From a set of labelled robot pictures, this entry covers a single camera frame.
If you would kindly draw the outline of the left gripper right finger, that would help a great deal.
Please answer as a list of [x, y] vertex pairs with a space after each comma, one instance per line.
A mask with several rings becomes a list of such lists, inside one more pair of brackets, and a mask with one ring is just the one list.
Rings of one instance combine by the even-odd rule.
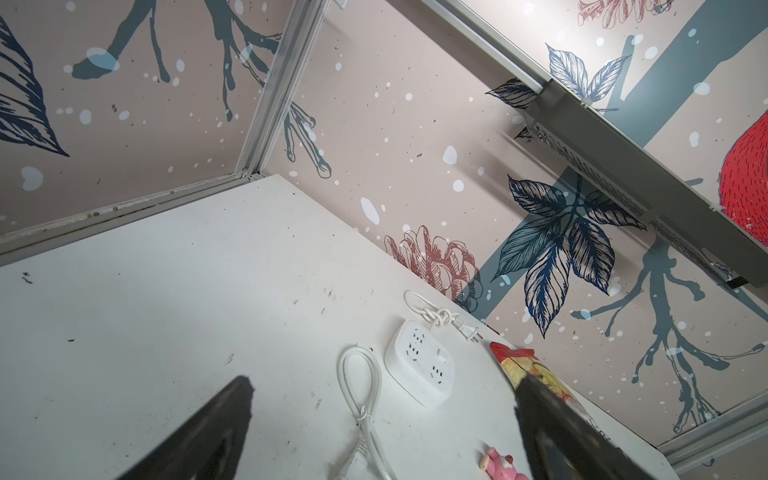
[[533, 479], [650, 477], [538, 378], [525, 376], [515, 396], [516, 417]]

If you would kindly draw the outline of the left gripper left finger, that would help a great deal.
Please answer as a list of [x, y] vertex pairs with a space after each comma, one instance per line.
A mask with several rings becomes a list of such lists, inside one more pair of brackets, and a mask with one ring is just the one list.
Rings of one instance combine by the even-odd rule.
[[235, 377], [121, 478], [234, 478], [251, 420], [253, 394], [248, 377]]

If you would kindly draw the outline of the white square socket cube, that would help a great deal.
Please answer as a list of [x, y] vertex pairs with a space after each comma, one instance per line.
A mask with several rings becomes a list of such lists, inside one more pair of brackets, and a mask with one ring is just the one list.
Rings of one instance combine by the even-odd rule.
[[406, 320], [384, 353], [391, 377], [420, 405], [434, 409], [452, 394], [456, 364], [448, 349], [422, 325]]

